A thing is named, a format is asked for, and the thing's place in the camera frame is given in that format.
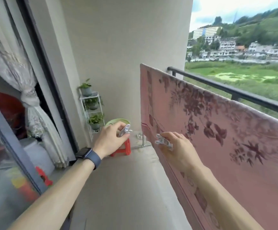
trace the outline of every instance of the plastic stool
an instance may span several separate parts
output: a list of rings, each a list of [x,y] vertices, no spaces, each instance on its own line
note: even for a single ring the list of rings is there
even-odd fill
[[[130,155],[131,151],[130,151],[130,141],[129,139],[127,139],[124,142],[125,148],[123,149],[118,149],[117,151],[115,151],[113,154],[111,154],[110,156],[114,156],[116,153],[121,153],[121,152],[125,152],[126,156]]]

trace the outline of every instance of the pink towel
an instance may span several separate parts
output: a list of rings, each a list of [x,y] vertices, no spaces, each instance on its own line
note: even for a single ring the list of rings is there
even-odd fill
[[[278,229],[278,120],[160,70],[140,65],[141,126],[194,230],[221,229],[197,185],[169,165],[156,134],[176,131],[265,229]]]

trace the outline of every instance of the hillside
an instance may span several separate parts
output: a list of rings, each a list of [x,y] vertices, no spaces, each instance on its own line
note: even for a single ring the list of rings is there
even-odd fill
[[[258,13],[253,17],[243,16],[233,24],[217,21],[217,24],[203,27],[211,26],[222,26],[222,37],[238,37],[238,45],[249,46],[254,41],[264,45],[278,45],[278,8]]]

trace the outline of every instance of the person's left hand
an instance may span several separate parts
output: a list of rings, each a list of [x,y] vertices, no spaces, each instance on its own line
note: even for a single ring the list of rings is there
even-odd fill
[[[93,147],[93,151],[95,151],[101,159],[112,154],[129,138],[129,134],[117,137],[117,131],[121,131],[125,126],[125,123],[117,122],[113,125],[103,127]]]

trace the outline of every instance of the watch face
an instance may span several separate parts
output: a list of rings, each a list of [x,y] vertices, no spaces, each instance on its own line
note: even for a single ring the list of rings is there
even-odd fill
[[[82,158],[88,151],[90,151],[91,148],[82,148],[81,150],[79,150],[75,156]]]

